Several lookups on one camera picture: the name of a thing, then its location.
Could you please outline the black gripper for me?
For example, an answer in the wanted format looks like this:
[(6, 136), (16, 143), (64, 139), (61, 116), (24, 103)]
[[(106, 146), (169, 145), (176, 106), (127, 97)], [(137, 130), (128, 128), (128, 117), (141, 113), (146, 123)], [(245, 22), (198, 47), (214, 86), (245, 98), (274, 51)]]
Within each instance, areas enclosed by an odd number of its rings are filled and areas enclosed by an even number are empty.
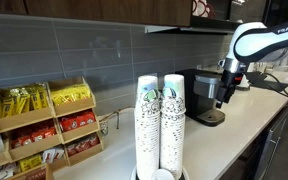
[(230, 98), (235, 92), (235, 88), (242, 81), (243, 74), (240, 72), (230, 72), (228, 70), (224, 70), (221, 81), (223, 82), (222, 89), (219, 89), (216, 95), (216, 107), (221, 108), (223, 104), (223, 100), (225, 103), (230, 101)]

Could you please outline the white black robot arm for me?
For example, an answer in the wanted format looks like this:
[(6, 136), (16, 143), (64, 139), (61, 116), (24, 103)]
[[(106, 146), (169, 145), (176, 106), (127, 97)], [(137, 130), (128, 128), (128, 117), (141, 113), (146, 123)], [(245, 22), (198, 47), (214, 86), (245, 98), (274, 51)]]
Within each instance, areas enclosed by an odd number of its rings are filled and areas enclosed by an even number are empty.
[(222, 84), (216, 94), (216, 107), (228, 103), (250, 63), (269, 62), (270, 56), (288, 48), (288, 22), (266, 27), (262, 22), (240, 24), (231, 39), (229, 51), (218, 65), (223, 68)]

